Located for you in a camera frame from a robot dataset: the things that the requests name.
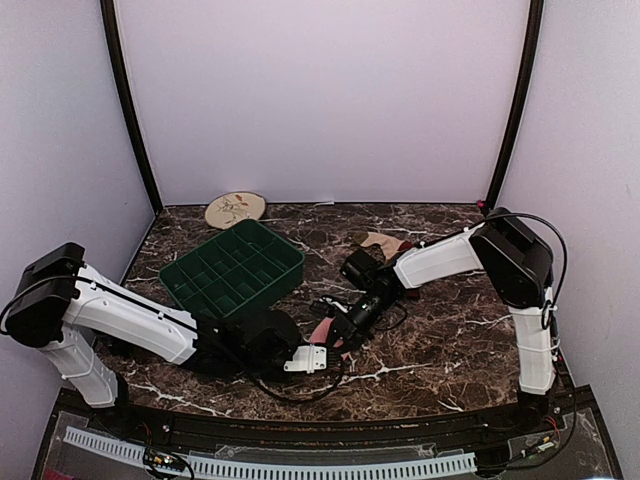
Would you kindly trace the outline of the pink sock with green patches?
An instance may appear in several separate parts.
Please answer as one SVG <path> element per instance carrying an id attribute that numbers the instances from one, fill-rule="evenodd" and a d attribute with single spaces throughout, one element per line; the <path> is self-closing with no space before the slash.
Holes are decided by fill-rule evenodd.
<path id="1" fill-rule="evenodd" d="M 330 356 L 332 350 L 325 346 L 329 340 L 333 322 L 334 318 L 325 317 L 314 329 L 305 346 L 310 364 L 318 369 L 327 367 L 329 361 L 334 358 Z"/>

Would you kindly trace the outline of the green plastic divider tray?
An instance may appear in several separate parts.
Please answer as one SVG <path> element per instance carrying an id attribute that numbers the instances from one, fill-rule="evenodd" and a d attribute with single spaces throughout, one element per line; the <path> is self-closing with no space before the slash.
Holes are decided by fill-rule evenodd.
<path id="1" fill-rule="evenodd" d="M 303 279 L 305 255 L 255 220 L 243 220 L 160 270 L 183 310 L 229 318 L 269 308 Z"/>

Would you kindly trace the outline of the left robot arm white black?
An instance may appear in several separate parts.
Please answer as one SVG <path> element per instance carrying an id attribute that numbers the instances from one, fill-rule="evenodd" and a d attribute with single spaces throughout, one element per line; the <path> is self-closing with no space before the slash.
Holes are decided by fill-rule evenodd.
<path id="1" fill-rule="evenodd" d="M 128 385 L 97 356 L 82 331 L 92 329 L 142 348 L 184 370 L 214 379 L 243 376 L 273 399 L 293 403 L 268 389 L 267 379 L 333 369 L 322 394 L 340 384 L 345 361 L 326 343 L 303 340 L 295 322 L 280 310 L 234 319 L 176 310 L 110 281 L 84 260 L 73 242 L 29 264 L 14 297 L 1 312 L 1 332 L 40 351 L 120 436 L 141 427 L 130 406 Z"/>

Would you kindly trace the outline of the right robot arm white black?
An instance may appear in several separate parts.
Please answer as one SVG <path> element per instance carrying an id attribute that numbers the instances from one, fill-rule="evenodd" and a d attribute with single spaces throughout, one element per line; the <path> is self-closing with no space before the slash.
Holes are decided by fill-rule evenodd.
<path id="1" fill-rule="evenodd" d="M 384 315 L 406 294 L 435 280 L 470 271 L 484 271 L 514 321 L 519 355 L 519 389 L 529 394 L 510 413 L 510 424 L 521 434 L 534 432 L 549 416 L 546 395 L 556 378 L 559 335 L 556 294 L 565 277 L 554 275 L 551 247 L 527 226 L 537 216 L 493 210 L 470 227 L 430 242 L 399 250 L 379 262 L 362 249 L 352 253 L 340 272 L 361 291 L 352 305 L 325 297 L 321 324 L 311 340 L 343 354 L 355 351 L 370 337 Z"/>

